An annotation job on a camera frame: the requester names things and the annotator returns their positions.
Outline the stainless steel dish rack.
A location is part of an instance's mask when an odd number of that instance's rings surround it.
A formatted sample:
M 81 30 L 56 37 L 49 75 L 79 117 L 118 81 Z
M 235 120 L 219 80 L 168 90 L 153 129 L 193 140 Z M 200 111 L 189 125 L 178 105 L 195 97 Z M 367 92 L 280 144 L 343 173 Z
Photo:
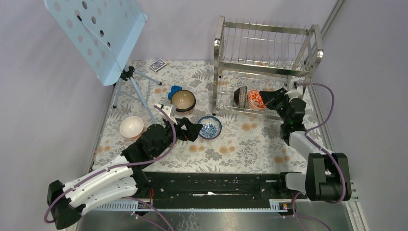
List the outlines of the stainless steel dish rack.
M 309 80 L 323 58 L 320 26 L 273 25 L 220 16 L 214 39 L 212 115 L 231 113 L 278 119 L 275 111 L 237 105 L 240 87 L 293 90 Z

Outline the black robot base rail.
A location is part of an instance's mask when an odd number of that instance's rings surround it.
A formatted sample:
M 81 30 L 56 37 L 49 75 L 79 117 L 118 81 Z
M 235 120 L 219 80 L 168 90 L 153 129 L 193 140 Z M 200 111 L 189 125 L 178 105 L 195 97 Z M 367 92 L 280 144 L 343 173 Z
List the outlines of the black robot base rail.
M 260 210 L 270 202 L 291 202 L 282 174 L 139 172 L 130 196 L 157 209 Z

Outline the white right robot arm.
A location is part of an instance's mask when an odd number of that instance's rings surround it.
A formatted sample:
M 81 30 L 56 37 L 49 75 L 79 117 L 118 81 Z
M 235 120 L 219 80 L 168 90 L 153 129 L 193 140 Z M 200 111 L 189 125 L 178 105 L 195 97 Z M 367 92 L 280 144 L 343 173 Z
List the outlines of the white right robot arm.
M 304 125 L 306 102 L 281 88 L 276 91 L 260 91 L 261 99 L 270 110 L 282 119 L 280 136 L 306 160 L 306 172 L 280 173 L 281 182 L 276 192 L 282 198 L 295 191 L 305 194 L 311 201 L 340 203 L 351 199 L 352 190 L 348 158 L 344 153 L 334 153 L 307 134 Z

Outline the orange white bowl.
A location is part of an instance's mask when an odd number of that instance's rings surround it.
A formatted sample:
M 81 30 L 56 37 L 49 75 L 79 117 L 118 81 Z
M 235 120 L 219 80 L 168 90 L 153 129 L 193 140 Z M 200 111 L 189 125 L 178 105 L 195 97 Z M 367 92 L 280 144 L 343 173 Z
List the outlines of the orange white bowl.
M 119 127 L 121 135 L 125 138 L 134 138 L 144 130 L 144 122 L 138 116 L 130 116 L 122 121 Z

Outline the orange patterned bowl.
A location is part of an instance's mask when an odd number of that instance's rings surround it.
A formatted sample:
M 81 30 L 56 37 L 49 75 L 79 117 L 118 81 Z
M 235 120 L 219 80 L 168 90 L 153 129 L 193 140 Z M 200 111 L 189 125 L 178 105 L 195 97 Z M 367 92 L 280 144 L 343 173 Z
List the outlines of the orange patterned bowl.
M 266 108 L 263 103 L 262 97 L 257 90 L 250 90 L 247 94 L 247 100 L 250 106 L 256 110 L 263 110 Z

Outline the blue white patterned bowl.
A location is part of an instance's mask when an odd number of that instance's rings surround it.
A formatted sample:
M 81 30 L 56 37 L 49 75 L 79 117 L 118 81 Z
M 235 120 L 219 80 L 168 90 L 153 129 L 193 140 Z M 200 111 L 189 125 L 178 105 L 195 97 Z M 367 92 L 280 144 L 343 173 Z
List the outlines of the blue white patterned bowl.
M 198 120 L 198 124 L 203 127 L 199 131 L 199 135 L 206 140 L 217 138 L 222 131 L 222 124 L 219 119 L 214 116 L 204 116 Z

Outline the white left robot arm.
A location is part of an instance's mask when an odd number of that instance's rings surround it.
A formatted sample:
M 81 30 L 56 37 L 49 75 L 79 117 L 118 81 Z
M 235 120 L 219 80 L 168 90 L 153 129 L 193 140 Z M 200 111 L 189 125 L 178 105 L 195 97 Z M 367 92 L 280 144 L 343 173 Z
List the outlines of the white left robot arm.
M 186 117 L 164 120 L 164 123 L 164 126 L 149 126 L 133 144 L 99 170 L 70 182 L 50 183 L 49 208 L 44 221 L 63 230 L 77 223 L 96 204 L 131 195 L 145 197 L 149 185 L 136 180 L 137 172 L 169 154 L 177 140 L 195 141 L 203 128 Z

